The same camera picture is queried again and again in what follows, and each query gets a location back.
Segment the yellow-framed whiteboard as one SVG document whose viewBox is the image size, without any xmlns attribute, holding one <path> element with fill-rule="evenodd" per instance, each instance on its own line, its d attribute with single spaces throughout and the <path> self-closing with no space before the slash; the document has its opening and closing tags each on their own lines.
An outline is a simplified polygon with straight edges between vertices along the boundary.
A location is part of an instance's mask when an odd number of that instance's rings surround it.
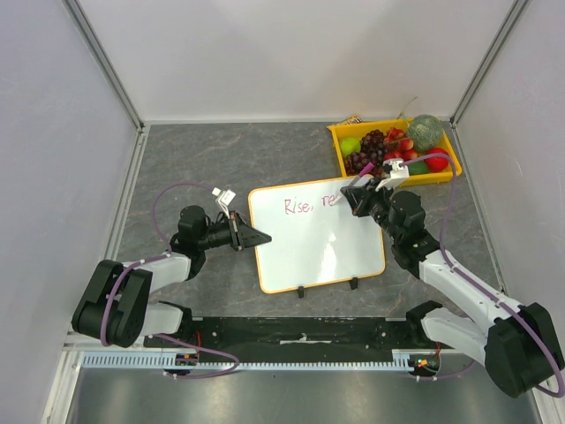
<svg viewBox="0 0 565 424">
<path fill-rule="evenodd" d="M 271 237 L 255 248 L 267 294 L 378 276 L 386 268 L 382 230 L 355 217 L 339 189 L 352 177 L 258 188 L 248 195 L 251 225 Z"/>
</svg>

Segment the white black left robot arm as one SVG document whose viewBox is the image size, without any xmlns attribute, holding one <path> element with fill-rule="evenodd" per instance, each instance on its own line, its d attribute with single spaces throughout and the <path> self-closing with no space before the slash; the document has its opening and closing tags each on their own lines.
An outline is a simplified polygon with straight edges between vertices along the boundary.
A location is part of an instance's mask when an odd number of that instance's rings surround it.
<svg viewBox="0 0 565 424">
<path fill-rule="evenodd" d="M 183 321 L 182 307 L 149 304 L 152 292 L 195 278 L 206 251 L 229 246 L 234 251 L 261 246 L 272 237 L 253 228 L 237 212 L 220 213 L 213 222 L 200 206 L 181 210 L 171 251 L 134 262 L 100 261 L 72 316 L 72 329 L 102 345 L 129 347 L 156 333 L 172 335 Z"/>
</svg>

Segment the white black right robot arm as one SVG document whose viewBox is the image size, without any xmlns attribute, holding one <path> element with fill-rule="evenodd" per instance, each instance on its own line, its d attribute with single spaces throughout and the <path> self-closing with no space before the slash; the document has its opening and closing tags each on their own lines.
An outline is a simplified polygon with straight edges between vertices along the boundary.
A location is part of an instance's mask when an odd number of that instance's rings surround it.
<svg viewBox="0 0 565 424">
<path fill-rule="evenodd" d="M 545 308 L 538 303 L 525 306 L 496 291 L 456 261 L 426 229 L 426 212 L 415 193 L 395 192 L 378 179 L 345 186 L 340 193 L 354 216 L 371 217 L 389 235 L 402 269 L 463 310 L 457 316 L 433 302 L 418 307 L 418 326 L 428 339 L 482 365 L 512 398 L 531 389 L 563 397 L 564 358 Z"/>
</svg>

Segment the white purple marker pen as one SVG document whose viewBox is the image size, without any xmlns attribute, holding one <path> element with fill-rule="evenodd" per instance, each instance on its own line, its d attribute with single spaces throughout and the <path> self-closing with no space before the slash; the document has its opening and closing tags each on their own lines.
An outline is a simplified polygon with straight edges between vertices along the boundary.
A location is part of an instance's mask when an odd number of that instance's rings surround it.
<svg viewBox="0 0 565 424">
<path fill-rule="evenodd" d="M 351 180 L 351 182 L 346 185 L 343 186 L 339 189 L 338 194 L 335 197 L 334 203 L 337 203 L 345 194 L 345 189 L 346 188 L 351 188 L 353 186 L 356 185 L 356 183 L 365 175 L 369 174 L 372 170 L 374 169 L 374 164 L 369 162 L 358 174 L 356 177 L 354 177 L 354 179 Z"/>
</svg>

